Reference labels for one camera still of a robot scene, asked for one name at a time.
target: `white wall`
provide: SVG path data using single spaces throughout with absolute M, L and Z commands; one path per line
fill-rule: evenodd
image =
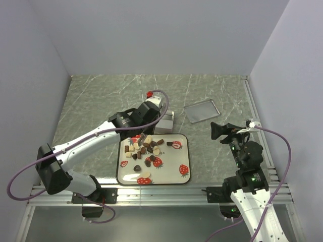
M 285 135 L 291 143 L 287 181 L 307 241 L 323 237 L 322 9 L 322 0 L 290 0 L 251 73 L 263 126 Z M 279 138 L 266 137 L 282 174 L 286 146 Z
M 288 0 L 30 0 L 70 74 L 250 74 Z
M 0 1 L 0 240 L 14 241 L 26 202 L 11 200 L 12 175 L 34 161 L 52 138 L 69 84 L 55 47 L 26 0 Z M 34 168 L 14 183 L 17 196 L 30 194 Z

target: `robotic arm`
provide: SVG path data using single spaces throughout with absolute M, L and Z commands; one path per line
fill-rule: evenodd
M 258 227 L 264 209 L 267 212 L 262 227 L 254 241 L 256 242 L 288 242 L 278 221 L 274 207 L 267 205 L 271 193 L 260 164 L 263 162 L 262 146 L 249 141 L 250 132 L 257 132 L 255 126 L 261 126 L 259 120 L 246 122 L 246 128 L 232 124 L 220 126 L 211 123 L 211 138 L 216 140 L 226 135 L 221 144 L 228 144 L 239 168 L 236 176 L 226 178 L 223 182 L 223 194 L 227 201 L 233 201 L 238 207 L 251 236 Z
M 48 194 L 56 194 L 63 190 L 79 193 L 91 201 L 101 203 L 104 195 L 97 179 L 92 175 L 83 175 L 72 170 L 73 166 L 99 149 L 141 133 L 153 134 L 154 126 L 145 129 L 127 128 L 149 124 L 161 113 L 161 98 L 147 94 L 147 99 L 138 107 L 117 112 L 96 129 L 87 134 L 53 148 L 49 144 L 42 145 L 38 150 L 37 159 L 57 154 L 36 164 L 36 170 Z M 120 131 L 100 133 L 100 131 L 124 128 Z

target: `empty gray tray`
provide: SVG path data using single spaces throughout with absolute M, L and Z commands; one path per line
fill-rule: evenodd
M 212 99 L 185 106 L 184 111 L 191 124 L 221 115 Z

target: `metal frame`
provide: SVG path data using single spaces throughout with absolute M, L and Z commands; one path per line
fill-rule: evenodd
M 259 118 L 248 84 L 248 77 L 241 76 L 241 79 L 244 82 L 244 88 L 250 105 L 252 117 Z M 269 187 L 272 193 L 278 186 L 279 178 L 277 176 L 277 172 L 267 145 L 266 138 L 264 136 L 264 132 L 258 132 L 258 136 L 261 145 L 264 147 L 263 155 L 270 174 L 271 182 L 269 184 Z M 116 181 L 114 179 L 109 179 L 109 183 L 110 185 L 102 185 L 102 187 L 118 188 L 117 203 L 113 206 L 214 206 L 216 205 L 216 203 L 207 203 L 206 193 L 203 192 L 202 189 L 210 186 L 222 186 L 221 183 L 215 183 L 186 184 L 180 186 L 155 186 L 153 188 L 145 186 L 124 187 L 116 184 Z M 43 189 L 43 186 L 34 186 L 31 194 L 33 195 Z M 63 191 L 56 195 L 48 195 L 47 193 L 43 193 L 38 197 L 28 201 L 16 242 L 25 241 L 36 206 L 81 206 L 81 204 L 71 203 L 72 195 L 73 193 L 69 191 Z M 297 237 L 297 242 L 306 241 L 304 234 L 302 233 L 300 221 L 296 215 L 294 201 L 287 184 L 284 184 L 279 190 L 279 193 L 274 199 L 274 204 L 286 205 L 295 236 Z M 221 205 L 233 205 L 233 203 L 225 203 Z

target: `marble table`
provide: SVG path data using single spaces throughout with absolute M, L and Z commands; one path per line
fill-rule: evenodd
M 175 112 L 173 133 L 189 142 L 190 183 L 221 183 L 237 169 L 228 145 L 210 139 L 210 122 L 245 125 L 252 117 L 241 76 L 219 75 L 75 75 L 66 97 L 53 145 L 93 130 L 117 111 L 138 107 L 145 93 L 164 90 Z M 221 116 L 191 124 L 183 107 L 213 99 Z M 258 136 L 251 139 L 259 141 Z M 85 158 L 74 170 L 97 178 L 115 178 L 118 144 Z M 266 163 L 262 163 L 266 175 Z

